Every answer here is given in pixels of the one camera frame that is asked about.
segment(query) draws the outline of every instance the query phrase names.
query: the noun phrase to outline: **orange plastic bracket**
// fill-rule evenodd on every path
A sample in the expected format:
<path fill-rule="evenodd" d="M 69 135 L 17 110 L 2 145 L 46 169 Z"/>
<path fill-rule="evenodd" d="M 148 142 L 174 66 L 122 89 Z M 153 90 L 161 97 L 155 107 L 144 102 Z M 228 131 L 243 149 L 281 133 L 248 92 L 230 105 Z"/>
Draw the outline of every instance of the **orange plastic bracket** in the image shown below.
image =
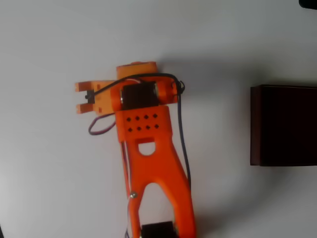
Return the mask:
<path fill-rule="evenodd" d="M 155 62 L 136 62 L 117 67 L 117 77 L 133 74 L 157 72 Z M 92 105 L 78 105 L 78 113 L 95 111 L 102 115 L 115 112 L 118 139 L 122 145 L 123 166 L 125 170 L 126 191 L 130 198 L 129 213 L 134 238 L 140 237 L 141 225 L 139 208 L 145 187 L 154 182 L 161 186 L 174 208 L 175 226 L 179 238 L 195 238 L 196 225 L 192 205 L 191 191 L 172 142 L 172 128 L 169 108 L 164 104 L 177 102 L 176 87 L 169 78 L 149 77 L 146 81 L 155 81 L 158 88 L 160 106 L 134 110 L 121 110 L 120 90 L 125 84 L 136 83 L 125 81 L 114 86 L 110 91 L 97 95 Z M 76 84 L 77 91 L 98 90 L 101 85 L 110 82 L 92 81 Z M 156 149 L 151 155 L 142 155 L 139 144 L 154 142 Z M 130 169 L 130 180 L 127 166 Z"/>

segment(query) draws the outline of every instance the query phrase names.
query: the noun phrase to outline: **wire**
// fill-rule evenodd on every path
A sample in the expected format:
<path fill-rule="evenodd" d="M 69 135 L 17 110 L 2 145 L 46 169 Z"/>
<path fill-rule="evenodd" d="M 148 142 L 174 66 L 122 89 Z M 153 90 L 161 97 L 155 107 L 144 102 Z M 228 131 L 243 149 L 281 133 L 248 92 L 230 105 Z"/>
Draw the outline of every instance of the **wire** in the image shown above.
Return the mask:
<path fill-rule="evenodd" d="M 187 172 L 187 180 L 188 180 L 188 184 L 189 184 L 189 188 L 191 188 L 191 174 L 190 174 L 190 167 L 189 167 L 189 161 L 188 161 L 188 156 L 187 156 L 187 151 L 186 151 L 186 145 L 185 145 L 185 139 L 184 139 L 184 131 L 183 131 L 183 123 L 182 123 L 182 106 L 181 106 L 181 94 L 184 92 L 185 90 L 185 84 L 182 81 L 179 81 L 173 74 L 170 73 L 142 73 L 142 74 L 134 74 L 134 75 L 130 75 L 124 78 L 121 78 L 117 81 L 114 81 L 113 83 L 99 89 L 98 91 L 90 94 L 90 95 L 86 95 L 85 98 L 89 99 L 91 97 L 94 97 L 100 93 L 102 93 L 103 91 L 117 85 L 118 83 L 121 83 L 125 80 L 131 80 L 131 79 L 136 79 L 139 80 L 140 82 L 142 82 L 143 80 L 141 80 L 141 78 L 143 77 L 167 77 L 167 78 L 172 78 L 174 80 L 175 86 L 176 86 L 176 90 L 177 90 L 177 114 L 178 114 L 178 127 L 179 127 L 179 135 L 180 135 L 180 141 L 181 141 L 181 145 L 182 145 L 182 150 L 183 150 L 183 155 L 184 155 L 184 160 L 185 160 L 185 166 L 186 166 L 186 172 Z M 91 133 L 91 127 L 94 126 L 94 124 L 96 123 L 96 121 L 94 120 L 92 125 L 90 126 L 90 132 Z M 102 132 L 100 134 L 104 134 L 107 131 L 109 131 L 111 128 L 113 128 L 115 125 L 112 124 L 110 127 L 107 127 L 105 130 L 102 131 L 97 131 L 98 132 Z"/>
<path fill-rule="evenodd" d="M 114 126 L 115 126 L 115 122 L 113 122 L 110 126 L 108 126 L 107 128 L 103 129 L 103 130 L 98 130 L 98 131 L 91 131 L 92 128 L 94 127 L 94 125 L 96 124 L 96 122 L 102 118 L 106 118 L 109 117 L 111 115 L 113 115 L 114 113 L 111 114 L 105 114 L 99 117 L 96 117 L 93 122 L 90 124 L 89 128 L 88 128 L 88 132 L 91 135 L 102 135 L 105 134 L 106 132 L 110 131 Z"/>

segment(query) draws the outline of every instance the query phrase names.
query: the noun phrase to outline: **dark brown box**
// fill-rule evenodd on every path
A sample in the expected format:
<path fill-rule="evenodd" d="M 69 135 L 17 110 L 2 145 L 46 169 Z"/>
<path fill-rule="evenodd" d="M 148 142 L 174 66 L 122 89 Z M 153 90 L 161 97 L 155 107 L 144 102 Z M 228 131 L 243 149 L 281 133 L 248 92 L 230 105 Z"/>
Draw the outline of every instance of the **dark brown box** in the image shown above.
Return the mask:
<path fill-rule="evenodd" d="M 251 88 L 251 165 L 317 165 L 317 87 Z"/>

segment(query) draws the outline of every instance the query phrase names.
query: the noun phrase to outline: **white surface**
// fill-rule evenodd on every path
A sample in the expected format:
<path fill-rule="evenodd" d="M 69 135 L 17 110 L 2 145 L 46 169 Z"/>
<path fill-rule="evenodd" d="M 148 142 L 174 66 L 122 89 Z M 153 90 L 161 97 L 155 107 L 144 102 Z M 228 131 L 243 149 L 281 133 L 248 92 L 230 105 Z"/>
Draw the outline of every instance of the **white surface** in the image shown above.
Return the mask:
<path fill-rule="evenodd" d="M 317 168 L 248 164 L 249 87 L 273 78 L 314 81 L 316 25 L 317 11 L 297 0 L 0 1 L 5 238 L 123 237 L 116 130 L 88 135 L 95 115 L 75 114 L 84 100 L 74 83 L 113 79 L 117 65 L 137 60 L 156 60 L 186 83 L 200 238 L 315 237 Z M 172 217 L 155 186 L 145 197 L 143 223 Z"/>

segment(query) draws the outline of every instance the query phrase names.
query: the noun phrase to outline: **hole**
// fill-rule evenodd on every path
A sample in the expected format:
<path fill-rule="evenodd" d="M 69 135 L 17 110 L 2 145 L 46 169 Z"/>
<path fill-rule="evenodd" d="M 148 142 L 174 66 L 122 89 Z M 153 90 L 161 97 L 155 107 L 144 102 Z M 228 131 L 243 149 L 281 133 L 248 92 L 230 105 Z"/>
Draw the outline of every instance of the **hole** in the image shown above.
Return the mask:
<path fill-rule="evenodd" d="M 155 152 L 155 142 L 139 144 L 139 152 L 145 156 L 153 154 Z"/>
<path fill-rule="evenodd" d="M 139 217 L 141 224 L 174 221 L 173 206 L 157 183 L 150 183 L 146 186 Z"/>

